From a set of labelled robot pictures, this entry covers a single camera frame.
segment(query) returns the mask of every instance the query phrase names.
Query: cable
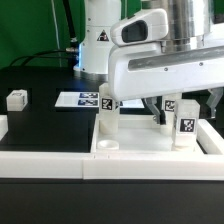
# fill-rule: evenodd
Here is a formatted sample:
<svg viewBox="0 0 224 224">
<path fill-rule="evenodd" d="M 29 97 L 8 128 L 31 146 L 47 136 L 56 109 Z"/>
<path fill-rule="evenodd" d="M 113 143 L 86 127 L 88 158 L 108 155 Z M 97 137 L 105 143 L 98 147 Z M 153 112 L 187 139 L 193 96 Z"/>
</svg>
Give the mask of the cable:
<svg viewBox="0 0 224 224">
<path fill-rule="evenodd" d="M 53 54 L 53 53 L 63 53 L 66 52 L 65 50 L 51 50 L 51 51 L 42 51 L 38 52 L 30 57 L 28 57 L 22 64 L 21 66 L 25 66 L 29 61 L 31 61 L 36 55 L 45 55 L 45 54 Z"/>
<path fill-rule="evenodd" d="M 59 32 L 58 32 L 58 23 L 57 23 L 57 17 L 56 17 L 56 12 L 55 12 L 55 4 L 54 0 L 51 0 L 51 6 L 52 6 L 52 13 L 53 13 L 53 18 L 54 18 L 54 26 L 55 26 L 55 33 L 56 33 L 56 41 L 57 41 L 57 47 L 60 49 L 60 41 L 59 41 Z"/>
<path fill-rule="evenodd" d="M 69 0 L 63 0 L 63 4 L 64 4 L 65 14 L 66 14 L 67 22 L 68 22 L 70 38 L 71 38 L 71 40 L 77 42 Z"/>
<path fill-rule="evenodd" d="M 24 59 L 24 58 L 32 58 L 32 59 L 35 59 L 35 58 L 52 58 L 52 59 L 71 59 L 72 57 L 59 57 L 59 56 L 41 56 L 41 55 L 28 55 L 28 56 L 22 56 L 22 57 L 19 57 L 19 58 L 16 58 L 15 60 L 13 60 L 9 66 L 13 66 L 17 61 L 21 60 L 21 59 Z"/>
</svg>

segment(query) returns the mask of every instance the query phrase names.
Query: white plastic part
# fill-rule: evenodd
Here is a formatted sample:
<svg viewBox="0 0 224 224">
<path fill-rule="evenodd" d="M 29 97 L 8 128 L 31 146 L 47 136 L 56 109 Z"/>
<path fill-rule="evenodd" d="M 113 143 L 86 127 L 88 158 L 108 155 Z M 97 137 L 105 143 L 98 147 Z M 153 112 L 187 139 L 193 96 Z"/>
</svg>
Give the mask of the white plastic part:
<svg viewBox="0 0 224 224">
<path fill-rule="evenodd" d="M 200 105 L 195 100 L 177 100 L 172 133 L 173 150 L 194 150 Z"/>
<path fill-rule="evenodd" d="M 7 110 L 8 111 L 22 111 L 28 103 L 26 90 L 13 90 L 8 97 Z"/>
<path fill-rule="evenodd" d="M 109 95 L 108 83 L 99 87 L 100 132 L 114 134 L 118 130 L 120 106 Z"/>
<path fill-rule="evenodd" d="M 124 42 L 122 38 L 122 30 L 138 21 L 143 21 L 147 25 L 147 38 L 138 42 Z M 164 38 L 168 34 L 168 19 L 164 9 L 148 9 L 141 10 L 131 18 L 126 18 L 121 22 L 115 24 L 111 28 L 112 41 L 118 46 L 125 46 L 131 44 L 141 44 L 152 42 Z"/>
<path fill-rule="evenodd" d="M 157 126 L 155 122 L 154 126 L 149 125 L 153 122 L 153 116 L 120 115 L 120 117 L 122 127 L 128 130 L 142 128 L 147 132 L 147 128 Z M 94 128 L 95 137 L 97 137 L 95 130 L 99 131 L 98 125 L 99 119 Z M 2 151 L 0 152 L 0 177 L 223 181 L 224 154 L 221 153 L 223 139 L 207 121 L 200 120 L 198 125 L 200 136 L 198 140 L 201 145 L 206 145 L 210 149 L 206 155 L 201 153 L 200 149 L 194 152 L 145 151 L 144 145 L 141 144 L 139 144 L 141 151 L 132 152 L 123 149 L 125 144 L 120 145 L 119 150 L 103 150 L 103 152 L 96 150 L 90 153 Z M 158 148 L 161 148 L 161 143 L 162 140 L 158 141 Z"/>
<path fill-rule="evenodd" d="M 6 115 L 0 115 L 0 141 L 8 132 L 8 119 Z"/>
<path fill-rule="evenodd" d="M 102 140 L 97 143 L 97 148 L 103 150 L 118 150 L 119 143 L 113 140 Z"/>
<path fill-rule="evenodd" d="M 109 60 L 111 96 L 123 101 L 224 86 L 223 58 L 204 60 L 203 63 L 177 62 L 168 67 L 161 64 L 156 68 L 129 68 L 131 60 L 158 56 L 159 61 L 160 55 L 161 46 L 155 42 L 114 48 Z"/>
<path fill-rule="evenodd" d="M 108 74 L 109 54 L 114 46 L 110 28 L 121 18 L 121 0 L 85 0 L 85 11 L 85 39 L 80 44 L 79 66 L 74 70 Z"/>
<path fill-rule="evenodd" d="M 166 124 L 161 125 L 161 133 L 172 135 L 175 102 L 181 98 L 182 93 L 174 93 L 162 97 L 162 110 L 165 113 Z"/>
</svg>

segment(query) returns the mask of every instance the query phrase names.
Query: black cable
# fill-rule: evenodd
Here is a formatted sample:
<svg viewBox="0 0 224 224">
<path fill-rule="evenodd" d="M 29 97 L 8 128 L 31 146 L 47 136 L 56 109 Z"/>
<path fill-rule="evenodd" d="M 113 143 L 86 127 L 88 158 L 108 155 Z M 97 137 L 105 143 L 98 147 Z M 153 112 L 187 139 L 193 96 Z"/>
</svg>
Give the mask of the black cable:
<svg viewBox="0 0 224 224">
<path fill-rule="evenodd" d="M 16 58 L 15 60 L 13 60 L 9 66 L 13 66 L 13 64 L 15 64 L 17 61 L 21 60 L 21 59 L 24 59 L 24 58 L 30 58 L 32 57 L 32 59 L 34 58 L 51 58 L 51 59 L 71 59 L 71 57 L 58 57 L 58 56 L 41 56 L 41 55 L 28 55 L 28 56 L 22 56 L 22 57 L 19 57 L 19 58 Z"/>
<path fill-rule="evenodd" d="M 22 64 L 21 66 L 25 66 L 29 61 L 31 61 L 35 56 L 38 56 L 38 55 L 45 55 L 45 54 L 53 54 L 53 53 L 63 53 L 63 52 L 66 52 L 65 50 L 51 50 L 51 51 L 41 51 L 41 52 L 38 52 L 30 57 L 28 57 Z"/>
<path fill-rule="evenodd" d="M 69 29 L 69 34 L 70 38 L 76 38 L 76 33 L 75 33 L 75 28 L 72 20 L 72 13 L 69 5 L 69 0 L 63 0 L 64 8 L 65 8 L 65 14 L 68 22 L 68 29 Z"/>
</svg>

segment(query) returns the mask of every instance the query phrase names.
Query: small white cube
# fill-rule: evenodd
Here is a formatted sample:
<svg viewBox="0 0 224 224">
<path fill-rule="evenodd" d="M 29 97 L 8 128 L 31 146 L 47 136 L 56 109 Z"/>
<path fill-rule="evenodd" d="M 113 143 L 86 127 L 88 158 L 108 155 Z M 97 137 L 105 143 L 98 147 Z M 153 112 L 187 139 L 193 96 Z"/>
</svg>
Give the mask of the small white cube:
<svg viewBox="0 0 224 224">
<path fill-rule="evenodd" d="M 8 111 L 22 111 L 28 103 L 26 90 L 13 90 L 8 97 L 7 110 Z"/>
</svg>

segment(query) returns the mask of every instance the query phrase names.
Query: white platform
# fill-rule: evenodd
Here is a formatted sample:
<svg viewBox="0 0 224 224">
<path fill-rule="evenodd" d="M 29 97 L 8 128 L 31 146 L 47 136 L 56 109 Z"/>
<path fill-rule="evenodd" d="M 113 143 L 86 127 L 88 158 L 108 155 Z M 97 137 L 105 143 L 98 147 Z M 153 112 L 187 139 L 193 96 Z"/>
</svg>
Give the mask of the white platform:
<svg viewBox="0 0 224 224">
<path fill-rule="evenodd" d="M 170 151 L 170 138 L 161 136 L 152 116 L 120 118 L 118 135 L 110 136 L 119 141 L 119 150 L 96 148 L 98 140 L 109 138 L 97 131 L 96 119 L 90 153 L 1 151 L 0 177 L 224 180 L 224 140 L 207 121 L 200 120 L 198 128 L 198 140 L 208 153 L 204 154 L 199 146 L 193 152 Z"/>
</svg>

